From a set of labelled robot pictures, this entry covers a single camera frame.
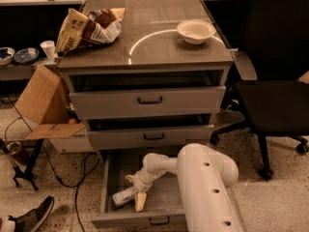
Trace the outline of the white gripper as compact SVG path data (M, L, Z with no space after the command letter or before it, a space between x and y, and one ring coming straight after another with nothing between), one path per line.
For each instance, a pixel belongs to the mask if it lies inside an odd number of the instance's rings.
M146 168L142 168L137 171L134 176L126 175L125 179L139 191L135 194L135 212L139 213L143 210L147 199L147 193L154 181L159 179L165 174L165 171L148 171Z

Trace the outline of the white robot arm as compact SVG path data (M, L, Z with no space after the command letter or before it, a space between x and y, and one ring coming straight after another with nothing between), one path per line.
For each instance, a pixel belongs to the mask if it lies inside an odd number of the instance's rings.
M239 177L230 157L202 144L187 144L175 158L147 154L143 167L126 179L146 191L167 172L177 175L189 232L243 232L226 191Z

